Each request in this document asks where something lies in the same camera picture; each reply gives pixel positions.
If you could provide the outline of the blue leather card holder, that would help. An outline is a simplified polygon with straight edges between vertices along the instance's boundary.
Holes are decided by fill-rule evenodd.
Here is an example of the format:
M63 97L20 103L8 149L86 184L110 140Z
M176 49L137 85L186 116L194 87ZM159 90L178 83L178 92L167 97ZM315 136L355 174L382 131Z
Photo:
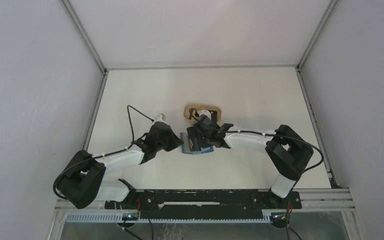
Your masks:
M182 140L181 151L183 154L188 155L201 155L214 152L214 147L199 147L198 150L192 150L192 142L189 140L188 134L185 132L180 133L180 139Z

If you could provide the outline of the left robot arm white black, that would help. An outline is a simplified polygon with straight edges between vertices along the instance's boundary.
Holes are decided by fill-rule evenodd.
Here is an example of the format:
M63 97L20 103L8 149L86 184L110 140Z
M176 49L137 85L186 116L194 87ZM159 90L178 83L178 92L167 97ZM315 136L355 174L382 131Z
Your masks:
M123 168L147 163L159 151L170 152L182 144L167 123L156 121L148 132L122 150L97 156L79 150L56 177L54 194L77 209L84 209L94 201L115 201L129 209L137 200L133 188L122 180L109 180L108 176Z

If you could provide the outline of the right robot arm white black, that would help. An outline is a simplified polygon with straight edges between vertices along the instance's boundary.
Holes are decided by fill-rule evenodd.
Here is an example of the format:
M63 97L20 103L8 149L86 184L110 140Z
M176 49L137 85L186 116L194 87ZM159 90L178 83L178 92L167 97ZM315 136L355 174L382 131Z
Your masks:
M278 175L269 191L269 203L282 208L302 175L324 162L322 151L303 140L290 126L275 130L250 130L232 123L217 124L206 115L195 117L186 129L192 151L214 147L266 153Z

